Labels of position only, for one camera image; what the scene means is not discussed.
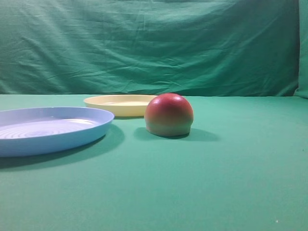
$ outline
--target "green fabric backdrop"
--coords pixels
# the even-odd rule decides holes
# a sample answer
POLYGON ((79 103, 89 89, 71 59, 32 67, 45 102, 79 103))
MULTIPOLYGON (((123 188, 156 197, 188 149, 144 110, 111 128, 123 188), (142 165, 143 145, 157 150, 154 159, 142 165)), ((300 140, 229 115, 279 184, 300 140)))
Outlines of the green fabric backdrop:
POLYGON ((296 95, 308 98, 308 0, 299 0, 300 60, 299 88, 296 95))
POLYGON ((298 85, 294 0, 0 3, 0 93, 282 96, 298 85))

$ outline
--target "plate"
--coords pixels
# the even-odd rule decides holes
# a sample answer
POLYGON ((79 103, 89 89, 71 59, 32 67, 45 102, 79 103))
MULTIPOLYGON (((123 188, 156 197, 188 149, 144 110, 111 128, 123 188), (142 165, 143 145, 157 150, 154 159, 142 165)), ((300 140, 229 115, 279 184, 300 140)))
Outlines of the plate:
POLYGON ((87 107, 0 111, 0 156, 47 154, 85 145, 104 136, 114 117, 87 107))
POLYGON ((156 95, 103 95, 86 98, 84 103, 90 108, 112 112, 118 117, 144 116, 149 102, 156 95))

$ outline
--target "toy fruit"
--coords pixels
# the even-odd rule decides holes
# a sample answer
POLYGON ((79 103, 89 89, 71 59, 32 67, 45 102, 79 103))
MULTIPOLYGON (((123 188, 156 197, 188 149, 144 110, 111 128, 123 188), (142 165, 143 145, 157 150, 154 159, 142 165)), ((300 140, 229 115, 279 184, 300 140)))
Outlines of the toy fruit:
POLYGON ((182 96, 161 94, 150 101, 144 119, 147 130, 158 136, 181 136, 190 133, 193 109, 182 96))

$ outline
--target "table surface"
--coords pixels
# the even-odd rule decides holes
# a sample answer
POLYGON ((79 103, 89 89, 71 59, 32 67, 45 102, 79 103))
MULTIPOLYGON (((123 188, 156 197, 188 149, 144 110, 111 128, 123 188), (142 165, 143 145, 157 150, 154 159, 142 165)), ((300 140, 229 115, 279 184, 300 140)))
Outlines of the table surface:
MULTIPOLYGON (((0 110, 89 95, 0 95, 0 110)), ((3 231, 306 231, 308 100, 187 97, 190 135, 115 119, 65 152, 0 159, 3 231)))

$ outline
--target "blue plate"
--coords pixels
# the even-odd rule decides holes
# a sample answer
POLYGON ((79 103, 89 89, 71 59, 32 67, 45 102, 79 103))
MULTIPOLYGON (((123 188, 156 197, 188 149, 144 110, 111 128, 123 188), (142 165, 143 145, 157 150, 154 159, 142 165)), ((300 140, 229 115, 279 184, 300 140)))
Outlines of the blue plate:
POLYGON ((0 111, 0 156, 47 154, 90 143, 106 134, 114 117, 86 107, 0 111))

